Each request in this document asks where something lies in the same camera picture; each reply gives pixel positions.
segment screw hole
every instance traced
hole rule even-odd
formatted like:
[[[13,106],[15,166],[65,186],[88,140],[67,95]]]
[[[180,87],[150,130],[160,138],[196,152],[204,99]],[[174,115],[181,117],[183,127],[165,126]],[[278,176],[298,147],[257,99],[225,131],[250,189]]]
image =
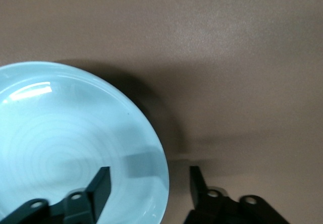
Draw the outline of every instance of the screw hole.
[[[218,192],[215,190],[209,190],[207,195],[211,196],[211,197],[218,197],[219,196]]]
[[[77,200],[77,199],[81,198],[81,196],[82,196],[81,194],[75,194],[75,195],[71,196],[71,199],[72,200]]]
[[[245,201],[249,204],[255,205],[257,204],[256,199],[252,198],[252,197],[246,197]]]
[[[41,201],[34,202],[30,205],[31,208],[37,208],[42,205]]]

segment beige surface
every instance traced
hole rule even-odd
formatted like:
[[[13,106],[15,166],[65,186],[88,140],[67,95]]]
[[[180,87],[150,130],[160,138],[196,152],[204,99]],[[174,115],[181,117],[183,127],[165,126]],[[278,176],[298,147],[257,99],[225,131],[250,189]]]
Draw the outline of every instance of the beige surface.
[[[0,65],[75,65],[142,106],[169,159],[163,223],[192,207],[190,164],[323,223],[323,0],[0,0],[0,18]]]

